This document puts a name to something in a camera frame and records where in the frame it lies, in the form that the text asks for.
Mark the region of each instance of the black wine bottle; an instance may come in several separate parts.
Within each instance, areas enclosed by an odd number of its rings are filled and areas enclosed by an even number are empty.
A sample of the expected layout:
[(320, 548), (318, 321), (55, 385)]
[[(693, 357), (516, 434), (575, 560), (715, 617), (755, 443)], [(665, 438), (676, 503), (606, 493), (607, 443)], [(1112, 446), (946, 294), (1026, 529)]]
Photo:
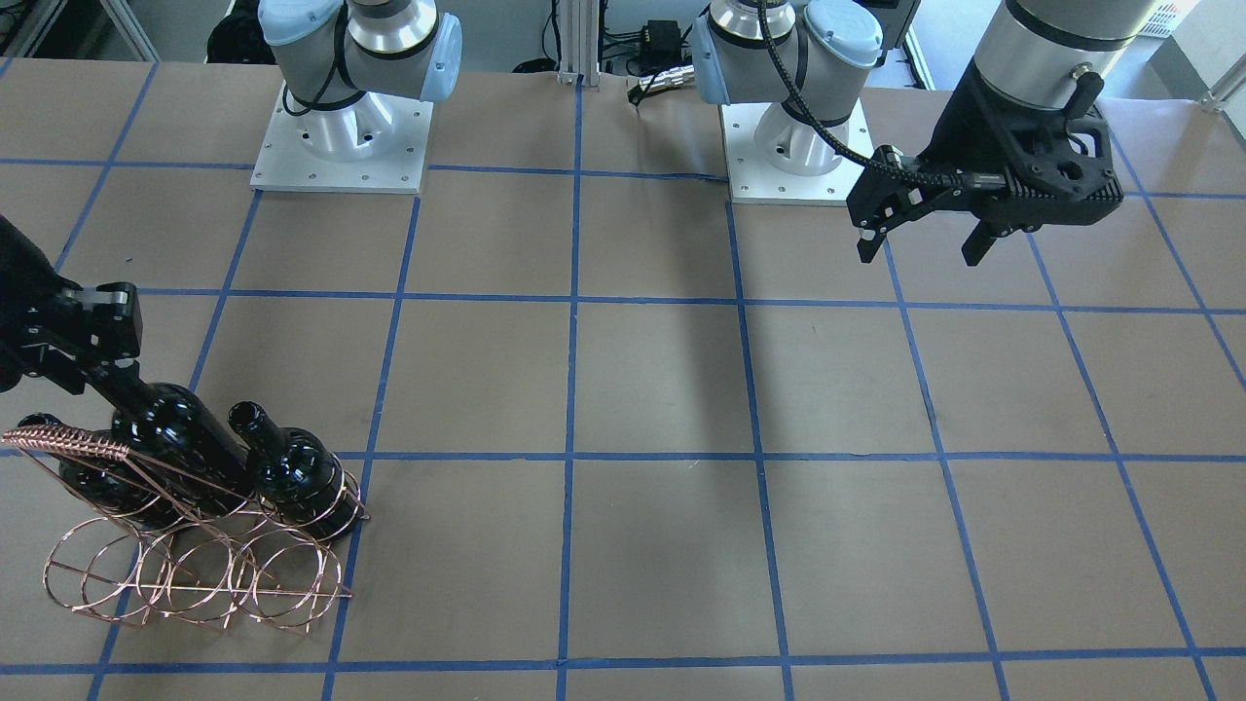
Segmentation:
[(169, 492), (204, 517), (231, 514), (254, 493), (245, 452), (189, 390), (147, 385), (137, 364), (97, 366), (87, 371), (87, 382), (116, 408), (113, 441), (228, 491), (159, 471)]
[[(65, 425), (51, 415), (31, 415), (17, 426)], [(140, 530), (163, 530), (182, 518), (168, 499), (142, 487), (143, 478), (125, 463), (102, 458), (62, 458), (57, 473), (71, 492), (105, 514), (125, 518)]]
[(355, 504), (340, 498), (341, 466), (319, 438), (302, 428), (278, 428), (254, 402), (235, 405), (229, 427), (250, 448), (247, 472), (277, 520), (319, 542), (350, 533)]

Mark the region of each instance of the metal mounting plate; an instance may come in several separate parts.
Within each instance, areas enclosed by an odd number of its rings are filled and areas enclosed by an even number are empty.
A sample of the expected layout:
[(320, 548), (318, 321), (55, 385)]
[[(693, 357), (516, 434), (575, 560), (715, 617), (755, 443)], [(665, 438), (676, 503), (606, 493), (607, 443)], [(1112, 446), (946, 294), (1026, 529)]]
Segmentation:
[(255, 158), (250, 186), (279, 192), (379, 192), (419, 194), (432, 126), (432, 103), (381, 96), (402, 138), (392, 148), (361, 161), (326, 161), (308, 149), (298, 118), (282, 107), (280, 93)]
[[(753, 132), (768, 107), (768, 103), (723, 106), (723, 139), (731, 200), (741, 204), (845, 207), (849, 191), (861, 177), (861, 166), (840, 161), (834, 171), (816, 177), (795, 176), (771, 166), (753, 142)], [(873, 139), (860, 101), (849, 117), (849, 147), (866, 156), (873, 153)]]

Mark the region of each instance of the black cable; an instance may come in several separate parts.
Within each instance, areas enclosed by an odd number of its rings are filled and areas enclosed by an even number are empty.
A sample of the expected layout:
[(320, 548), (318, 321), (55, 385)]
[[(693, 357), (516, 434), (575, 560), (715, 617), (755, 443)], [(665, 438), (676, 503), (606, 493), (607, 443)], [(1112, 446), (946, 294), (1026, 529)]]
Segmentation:
[[(961, 178), (957, 176), (947, 174), (934, 174), (934, 173), (920, 173), (910, 171), (906, 168), (897, 168), (896, 166), (888, 166), (857, 153), (856, 151), (849, 148), (846, 143), (835, 137), (834, 133), (822, 122), (814, 116), (814, 111), (809, 108), (809, 103), (805, 102), (805, 96), (800, 93), (800, 88), (796, 87), (796, 82), (791, 78), (791, 73), (787, 72), (787, 66), (784, 66), (782, 59), (779, 56), (779, 46), (775, 44), (774, 36), (770, 34), (770, 17), (766, 16), (766, 2), (758, 2), (758, 24), (761, 26), (761, 39), (765, 41), (766, 52), (770, 54), (770, 61), (775, 65), (775, 70), (779, 71), (779, 77), (782, 78), (784, 86), (787, 87), (789, 98), (796, 103), (797, 111), (805, 117), (805, 121), (817, 132), (817, 136), (822, 138), (836, 153), (844, 156), (849, 161), (861, 166), (862, 168), (872, 168), (883, 172), (908, 184), (925, 184), (927, 187), (959, 187)], [(800, 31), (799, 27), (794, 27), (792, 31)]]
[(549, 55), (549, 50), (545, 45), (545, 35), (549, 31), (549, 22), (553, 21), (553, 12), (546, 15), (546, 24), (541, 25), (541, 54), (553, 61), (553, 56)]
[(558, 29), (558, 0), (549, 0), (549, 24), (553, 25), (553, 50), (562, 64), (562, 31)]
[(282, 86), (282, 107), (292, 117), (302, 117), (303, 115), (307, 115), (312, 110), (314, 110), (316, 105), (320, 103), (320, 98), (324, 97), (324, 93), (329, 90), (329, 85), (333, 82), (334, 75), (341, 73), (343, 78), (345, 78), (344, 70), (345, 70), (346, 57), (343, 52), (343, 42), (345, 41), (345, 37), (346, 37), (346, 2), (345, 0), (343, 0), (341, 9), (338, 10), (336, 24), (334, 25), (333, 65), (329, 66), (329, 75), (324, 76), (324, 83), (320, 86), (320, 90), (316, 91), (315, 97), (313, 97), (309, 102), (303, 102), (304, 110), (302, 112), (295, 112), (294, 110), (290, 110), (290, 105), (288, 101), (288, 97), (290, 96), (290, 85), (285, 83)]
[(1069, 131), (1068, 122), (1064, 123), (1064, 136), (1067, 136), (1069, 138), (1069, 141), (1072, 141), (1073, 143), (1078, 144), (1078, 149), (1082, 151), (1083, 156), (1089, 156), (1090, 154), (1090, 147), (1087, 146), (1087, 142), (1082, 141), (1082, 138), (1078, 134), (1075, 134), (1072, 131)]

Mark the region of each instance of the blue tape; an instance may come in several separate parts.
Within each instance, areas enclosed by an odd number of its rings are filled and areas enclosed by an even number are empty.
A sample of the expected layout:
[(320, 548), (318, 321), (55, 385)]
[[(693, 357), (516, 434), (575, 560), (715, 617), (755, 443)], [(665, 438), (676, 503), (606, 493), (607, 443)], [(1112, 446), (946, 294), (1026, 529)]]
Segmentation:
[(562, 497), (562, 550), (558, 565), (558, 675), (554, 685), (554, 699), (567, 700), (567, 667), (571, 645), (571, 544), (573, 527), (573, 503), (576, 484), (576, 370), (579, 345), (579, 234), (581, 234), (581, 197), (583, 174), (581, 167), (584, 157), (584, 78), (576, 81), (576, 134), (574, 134), (576, 174), (572, 184), (571, 203), (571, 318), (567, 331), (567, 426), (566, 451), (563, 462)]
[(577, 162), (574, 168), (525, 168), (515, 166), (456, 166), (449, 163), (430, 163), (430, 171), (457, 171), (468, 173), (513, 173), (513, 174), (556, 174), (582, 177), (618, 177), (634, 179), (700, 179), (708, 182), (728, 182), (728, 178), (710, 173), (640, 173), (629, 171), (586, 171)]
[[(1027, 233), (1025, 237), (1029, 239), (1029, 248), (1033, 250), (1034, 260), (1038, 263), (1038, 271), (1043, 275), (1043, 283), (1047, 285), (1047, 291), (1052, 296), (1052, 304), (1059, 306), (1059, 294), (1057, 294), (1055, 284), (1052, 281), (1052, 275), (1047, 270), (1047, 263), (1043, 260), (1043, 254), (1038, 249), (1038, 242), (1034, 239), (1034, 234), (1032, 233)], [(1164, 585), (1164, 593), (1169, 599), (1169, 605), (1172, 608), (1172, 614), (1176, 616), (1177, 626), (1181, 629), (1181, 637), (1185, 640), (1186, 654), (1194, 659), (1195, 669), (1199, 671), (1199, 679), (1202, 681), (1202, 689), (1207, 694), (1207, 701), (1216, 701), (1216, 692), (1211, 689), (1211, 680), (1207, 676), (1206, 666), (1202, 664), (1202, 657), (1199, 655), (1199, 650), (1195, 646), (1194, 635), (1190, 633), (1190, 625), (1186, 621), (1185, 613), (1181, 610), (1181, 603), (1177, 600), (1172, 580), (1169, 578), (1168, 569), (1164, 567), (1164, 559), (1160, 557), (1159, 548), (1155, 545), (1155, 538), (1151, 535), (1151, 528), (1146, 523), (1145, 514), (1143, 514), (1143, 506), (1138, 501), (1138, 494), (1134, 492), (1134, 484), (1129, 477), (1129, 469), (1125, 468), (1125, 461), (1120, 457), (1120, 448), (1116, 446), (1116, 440), (1111, 433), (1111, 427), (1108, 425), (1108, 415), (1104, 412), (1103, 405), (1099, 402), (1099, 392), (1095, 390), (1094, 381), (1090, 379), (1090, 371), (1087, 369), (1085, 360), (1082, 357), (1082, 349), (1078, 346), (1077, 337), (1073, 335), (1073, 327), (1069, 325), (1069, 320), (1064, 315), (1064, 311), (1057, 310), (1057, 316), (1059, 316), (1060, 326), (1064, 329), (1064, 335), (1068, 339), (1069, 350), (1073, 354), (1073, 361), (1078, 366), (1078, 374), (1082, 375), (1082, 382), (1085, 383), (1087, 393), (1090, 396), (1091, 405), (1094, 405), (1095, 416), (1099, 418), (1099, 426), (1103, 430), (1103, 436), (1108, 441), (1108, 448), (1111, 451), (1113, 456), (1116, 457), (1116, 472), (1120, 474), (1120, 481), (1125, 487), (1126, 496), (1129, 497), (1129, 504), (1134, 510), (1134, 518), (1138, 520), (1138, 527), (1143, 532), (1143, 540), (1146, 542), (1146, 549), (1150, 552), (1151, 562), (1155, 564), (1156, 573), (1159, 573), (1160, 583)]]
[(197, 163), (192, 161), (117, 161), (118, 168), (171, 168), (209, 171), (250, 171), (255, 163)]
[(900, 284), (900, 273), (896, 270), (896, 260), (891, 253), (890, 242), (883, 242), (883, 252), (887, 255), (887, 269), (891, 270), (891, 284), (896, 290), (896, 301), (900, 305), (900, 318), (905, 324), (905, 335), (908, 337), (908, 350), (913, 357), (913, 370), (917, 371), (917, 385), (922, 391), (922, 402), (926, 405), (926, 417), (931, 426), (931, 438), (934, 441), (934, 451), (938, 453), (939, 468), (943, 472), (943, 484), (947, 488), (948, 502), (952, 506), (952, 515), (956, 518), (956, 530), (961, 537), (961, 549), (964, 552), (964, 564), (969, 570), (969, 583), (973, 585), (973, 598), (978, 604), (978, 615), (982, 619), (982, 633), (987, 639), (987, 650), (991, 654), (991, 666), (996, 671), (996, 684), (999, 686), (999, 699), (1009, 701), (1008, 681), (1004, 677), (1004, 666), (999, 657), (999, 645), (996, 642), (994, 626), (991, 624), (991, 613), (987, 610), (987, 595), (982, 589), (982, 578), (978, 576), (978, 563), (973, 557), (973, 545), (969, 542), (969, 528), (961, 509), (961, 498), (957, 494), (956, 479), (952, 476), (952, 467), (948, 463), (943, 449), (943, 437), (938, 428), (938, 416), (934, 412), (934, 401), (931, 397), (930, 383), (926, 380), (926, 370), (922, 365), (921, 350), (917, 347), (917, 335), (913, 332), (913, 322), (908, 316), (908, 305), (905, 303), (905, 291)]
[[(411, 253), (415, 250), (416, 229), (420, 222), (420, 198), (411, 203), (411, 217), (407, 224), (406, 243), (402, 248), (402, 263), (399, 266), (397, 284), (394, 289), (394, 309), (390, 314), (389, 332), (385, 336), (385, 356), (381, 360), (380, 379), (376, 382), (376, 401), (373, 405), (373, 421), (368, 430), (368, 454), (364, 461), (363, 474), (359, 478), (360, 499), (368, 502), (368, 488), (371, 486), (373, 466), (376, 454), (376, 441), (380, 436), (381, 418), (385, 412), (385, 393), (389, 390), (389, 374), (394, 365), (394, 346), (397, 344), (399, 324), (402, 319), (402, 293), (406, 290), (407, 270), (411, 268)], [(359, 560), (359, 543), (363, 535), (363, 524), (355, 525), (355, 532), (350, 534), (350, 552), (346, 555), (346, 569), (343, 584), (349, 589), (355, 581), (355, 565)], [(341, 655), (341, 641), (346, 633), (346, 615), (350, 613), (350, 600), (343, 599), (338, 603), (338, 618), (333, 626), (333, 642), (329, 646), (328, 669), (324, 674), (324, 686), (320, 690), (323, 701), (333, 700), (333, 689), (338, 679), (338, 662)]]
[(112, 164), (117, 162), (117, 154), (121, 153), (121, 147), (126, 143), (126, 137), (130, 136), (131, 127), (135, 126), (135, 120), (138, 117), (138, 110), (143, 106), (143, 100), (147, 98), (147, 91), (151, 90), (152, 81), (156, 80), (156, 71), (159, 68), (159, 64), (152, 64), (151, 70), (147, 71), (147, 77), (143, 80), (143, 85), (138, 88), (138, 96), (135, 97), (135, 103), (130, 107), (130, 115), (126, 116), (126, 123), (121, 127), (121, 133), (117, 134), (117, 141), (112, 144), (112, 151), (108, 152), (108, 159), (103, 164), (103, 169), (100, 171), (100, 177), (95, 181), (95, 187), (91, 188), (91, 194), (86, 198), (86, 204), (82, 207), (82, 212), (78, 214), (76, 222), (74, 222), (74, 228), (70, 230), (70, 237), (65, 240), (65, 247), (61, 248), (61, 254), (56, 256), (56, 263), (54, 268), (60, 271), (65, 266), (65, 260), (70, 255), (70, 249), (74, 248), (74, 243), (77, 242), (78, 234), (82, 233), (82, 227), (86, 225), (87, 217), (91, 215), (91, 208), (95, 207), (96, 199), (100, 198), (100, 192), (103, 189), (103, 182), (108, 179), (108, 172), (112, 169)]
[[(1201, 647), (1204, 657), (1246, 657), (1246, 647)], [(1185, 647), (1109, 647), (1087, 650), (1001, 651), (1006, 662), (1059, 660), (1164, 660), (1185, 659)], [(902, 666), (981, 664), (989, 652), (918, 652), (875, 655), (778, 655), (743, 657), (576, 657), (569, 660), (379, 660), (338, 662), (338, 672), (487, 672), (568, 670), (675, 670), (705, 667)], [(108, 675), (212, 675), (212, 674), (324, 674), (329, 662), (118, 662), (0, 665), (0, 676), (85, 676), (103, 669)]]
[[(878, 463), (878, 462), (934, 462), (939, 457), (952, 462), (966, 461), (1029, 461), (1029, 462), (1079, 462), (1079, 463), (1246, 463), (1246, 456), (1200, 456), (1200, 454), (1149, 454), (1149, 453), (1054, 453), (1032, 451), (978, 451), (947, 453), (763, 453), (768, 462), (824, 462), (824, 463)], [(482, 461), (535, 461), (562, 462), (566, 453), (455, 453), (455, 452), (341, 452), (343, 461), (391, 462), (482, 462)], [(755, 453), (604, 453), (577, 451), (571, 454), (576, 461), (597, 461), (603, 463), (658, 463), (682, 461), (753, 461)]]
[(1207, 319), (1207, 325), (1211, 326), (1211, 332), (1216, 336), (1216, 342), (1220, 344), (1221, 352), (1224, 352), (1225, 359), (1229, 361), (1229, 367), (1232, 369), (1234, 375), (1237, 376), (1237, 385), (1240, 385), (1242, 390), (1246, 390), (1246, 375), (1242, 375), (1242, 369), (1237, 365), (1237, 359), (1234, 357), (1232, 350), (1229, 347), (1229, 342), (1225, 340), (1224, 334), (1220, 332), (1220, 326), (1216, 324), (1215, 316), (1212, 316), (1207, 310), (1207, 303), (1204, 300), (1202, 293), (1199, 291), (1199, 286), (1194, 283), (1194, 276), (1190, 274), (1190, 269), (1185, 265), (1185, 260), (1181, 259), (1181, 254), (1177, 252), (1176, 244), (1172, 243), (1172, 237), (1169, 235), (1168, 227), (1164, 225), (1164, 220), (1160, 219), (1159, 210), (1155, 209), (1155, 202), (1151, 200), (1146, 188), (1143, 187), (1143, 179), (1138, 177), (1138, 171), (1134, 169), (1133, 162), (1130, 162), (1129, 157), (1125, 154), (1125, 149), (1121, 148), (1120, 142), (1116, 141), (1115, 136), (1113, 136), (1113, 141), (1116, 143), (1116, 151), (1120, 153), (1121, 162), (1125, 163), (1129, 176), (1138, 183), (1138, 189), (1143, 194), (1146, 209), (1151, 213), (1151, 218), (1155, 219), (1155, 225), (1159, 227), (1160, 235), (1164, 237), (1164, 243), (1168, 245), (1169, 253), (1172, 254), (1172, 259), (1176, 261), (1177, 269), (1181, 270), (1181, 276), (1185, 278), (1185, 283), (1190, 286), (1190, 293), (1194, 294), (1195, 303)]
[(76, 166), (102, 168), (108, 161), (83, 161), (77, 158), (0, 158), (4, 166)]
[(247, 248), (247, 239), (250, 237), (250, 227), (255, 223), (255, 213), (259, 212), (259, 200), (264, 193), (259, 189), (250, 198), (250, 208), (247, 209), (247, 219), (242, 224), (242, 233), (238, 234), (238, 244), (234, 245), (233, 258), (229, 259), (229, 269), (226, 270), (226, 279), (221, 288), (221, 294), (217, 296), (217, 306), (212, 311), (212, 321), (208, 322), (208, 332), (203, 336), (203, 345), (199, 347), (199, 359), (194, 362), (194, 372), (191, 374), (191, 382), (187, 385), (191, 392), (194, 392), (199, 386), (199, 380), (203, 377), (203, 369), (208, 364), (208, 352), (212, 349), (212, 341), (216, 339), (217, 327), (221, 325), (221, 316), (224, 314), (226, 303), (229, 300), (229, 288), (233, 285), (233, 278), (238, 273), (238, 263), (242, 261), (242, 253)]
[(770, 488), (766, 481), (765, 449), (761, 442), (761, 416), (758, 412), (758, 386), (753, 371), (753, 345), (749, 340), (749, 314), (744, 294), (744, 273), (740, 265), (740, 245), (735, 229), (735, 209), (730, 199), (726, 204), (726, 232), (731, 249), (731, 275), (735, 284), (735, 313), (740, 324), (740, 347), (744, 354), (744, 387), (749, 400), (749, 428), (753, 432), (753, 461), (758, 471), (758, 504), (761, 510), (761, 535), (766, 545), (766, 572), (770, 578), (770, 603), (774, 608), (775, 634), (779, 641), (779, 659), (782, 675), (784, 699), (795, 701), (796, 691), (787, 662), (787, 618), (782, 608), (782, 586), (779, 581), (779, 557), (775, 552), (774, 523), (770, 519)]
[[(152, 64), (152, 67), (147, 71), (147, 77), (143, 80), (142, 87), (138, 90), (138, 95), (135, 97), (133, 106), (130, 107), (130, 115), (126, 116), (126, 123), (121, 127), (121, 133), (117, 134), (117, 141), (112, 144), (112, 151), (108, 153), (108, 162), (113, 163), (117, 159), (117, 154), (121, 153), (121, 147), (126, 142), (126, 136), (130, 134), (130, 128), (135, 125), (135, 118), (138, 116), (138, 110), (143, 105), (143, 100), (147, 98), (147, 91), (152, 86), (152, 81), (156, 78), (156, 71), (159, 68), (159, 64)], [(108, 177), (110, 166), (105, 166), (100, 171), (100, 177), (95, 182), (95, 188), (91, 189), (91, 195), (87, 198), (86, 205), (82, 208), (82, 213), (78, 215), (77, 222), (74, 224), (74, 230), (70, 232), (69, 239), (65, 242), (65, 247), (61, 249), (60, 256), (56, 259), (56, 270), (60, 271), (61, 266), (65, 265), (65, 259), (69, 256), (70, 249), (74, 247), (74, 242), (77, 240), (78, 234), (82, 232), (82, 225), (86, 223), (87, 217), (91, 214), (91, 207), (95, 205), (96, 198), (100, 195), (100, 191), (103, 189), (103, 181)], [(121, 593), (117, 599), (116, 615), (121, 615), (130, 606), (130, 590)], [(87, 701), (98, 701), (100, 690), (103, 687), (103, 677), (107, 674), (105, 671), (105, 665), (112, 660), (112, 650), (117, 645), (117, 635), (121, 633), (121, 626), (118, 624), (112, 624), (108, 626), (108, 635), (103, 639), (103, 649), (100, 651), (100, 671), (95, 674), (91, 679), (91, 687), (87, 690)]]

